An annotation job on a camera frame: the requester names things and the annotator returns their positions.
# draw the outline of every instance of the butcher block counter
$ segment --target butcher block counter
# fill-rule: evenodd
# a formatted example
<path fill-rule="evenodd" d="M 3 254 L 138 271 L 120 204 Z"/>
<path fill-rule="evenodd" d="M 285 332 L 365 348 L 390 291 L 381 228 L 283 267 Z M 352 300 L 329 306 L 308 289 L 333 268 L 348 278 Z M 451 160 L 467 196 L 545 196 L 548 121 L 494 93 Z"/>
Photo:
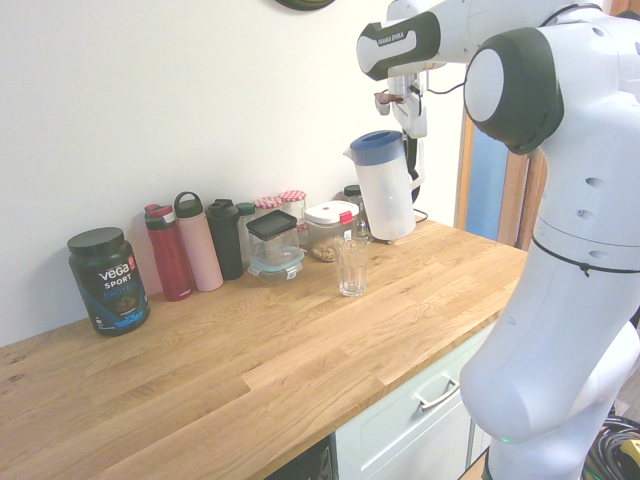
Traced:
<path fill-rule="evenodd" d="M 307 258 L 278 287 L 152 297 L 121 337 L 4 347 L 0 479 L 262 479 L 493 322 L 525 257 L 427 221 L 372 244 L 362 297 Z"/>

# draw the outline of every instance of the red checkered jar lid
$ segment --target red checkered jar lid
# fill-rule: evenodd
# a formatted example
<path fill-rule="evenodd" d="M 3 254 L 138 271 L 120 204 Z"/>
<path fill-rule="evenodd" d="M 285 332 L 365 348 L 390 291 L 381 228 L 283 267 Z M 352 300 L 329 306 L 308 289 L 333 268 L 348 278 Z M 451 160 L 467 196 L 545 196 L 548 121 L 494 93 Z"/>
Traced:
<path fill-rule="evenodd" d="M 282 198 L 280 197 L 262 197 L 253 202 L 256 208 L 268 209 L 277 208 L 282 205 Z"/>
<path fill-rule="evenodd" d="M 302 190 L 289 190 L 288 192 L 281 193 L 280 198 L 282 198 L 284 202 L 298 202 L 307 198 L 307 194 Z"/>

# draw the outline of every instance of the wooden door frame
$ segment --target wooden door frame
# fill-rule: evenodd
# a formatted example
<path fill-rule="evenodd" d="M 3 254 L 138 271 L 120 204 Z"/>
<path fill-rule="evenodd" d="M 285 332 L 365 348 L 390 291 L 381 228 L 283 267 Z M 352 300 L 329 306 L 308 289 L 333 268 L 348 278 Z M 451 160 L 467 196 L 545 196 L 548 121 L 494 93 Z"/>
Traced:
<path fill-rule="evenodd" d="M 610 15 L 619 15 L 626 10 L 633 10 L 636 13 L 640 13 L 640 0 L 612 0 Z M 460 151 L 460 162 L 458 171 L 458 189 L 456 195 L 456 210 L 454 225 L 462 230 L 467 226 L 467 212 L 469 208 L 469 191 L 471 189 L 471 167 L 473 164 L 473 141 L 474 141 L 475 125 L 464 112 L 464 122 L 462 129 L 462 142 Z M 519 160 L 512 156 L 511 152 L 507 159 L 507 174 L 505 175 L 505 191 L 503 194 L 503 208 L 500 214 L 500 229 L 502 230 L 503 221 L 507 226 L 506 231 L 499 232 L 498 240 L 508 245 L 518 245 L 524 248 L 528 247 L 531 241 L 530 235 L 523 235 L 519 231 L 520 229 L 527 231 L 533 226 L 535 221 L 535 214 L 538 211 L 538 205 L 542 197 L 542 191 L 544 190 L 544 182 L 546 181 L 546 162 L 544 158 L 535 157 L 535 161 L 532 162 L 531 158 L 529 163 L 534 168 L 528 168 L 528 175 L 532 175 L 532 178 L 526 180 L 526 187 L 524 190 L 524 198 L 522 199 L 522 209 L 518 212 L 518 186 L 522 182 L 522 166 L 513 166 L 510 164 L 521 162 L 522 157 Z M 520 227 L 518 233 L 514 236 L 514 222 L 518 218 Z"/>

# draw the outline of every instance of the wall clock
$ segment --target wall clock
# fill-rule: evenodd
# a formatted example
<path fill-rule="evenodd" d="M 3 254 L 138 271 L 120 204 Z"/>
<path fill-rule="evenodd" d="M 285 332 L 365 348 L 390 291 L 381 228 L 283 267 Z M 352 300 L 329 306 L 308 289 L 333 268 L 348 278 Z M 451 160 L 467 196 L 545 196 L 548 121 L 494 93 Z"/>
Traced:
<path fill-rule="evenodd" d="M 294 10 L 318 10 L 333 3 L 334 0 L 276 0 L 276 2 Z"/>

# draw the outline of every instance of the vega sport label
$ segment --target vega sport label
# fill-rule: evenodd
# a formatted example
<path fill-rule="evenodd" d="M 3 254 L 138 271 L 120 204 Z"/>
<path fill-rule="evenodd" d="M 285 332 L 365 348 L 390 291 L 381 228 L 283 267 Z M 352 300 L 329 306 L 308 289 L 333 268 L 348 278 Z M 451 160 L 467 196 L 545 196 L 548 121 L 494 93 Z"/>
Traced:
<path fill-rule="evenodd" d="M 136 262 L 133 255 L 129 255 L 128 263 L 117 265 L 105 270 L 104 273 L 98 273 L 100 278 L 105 282 L 105 290 L 118 287 L 131 280 L 131 271 L 135 270 Z"/>
<path fill-rule="evenodd" d="M 149 308 L 133 255 L 126 263 L 80 273 L 82 299 L 100 330 L 117 330 L 144 318 Z"/>

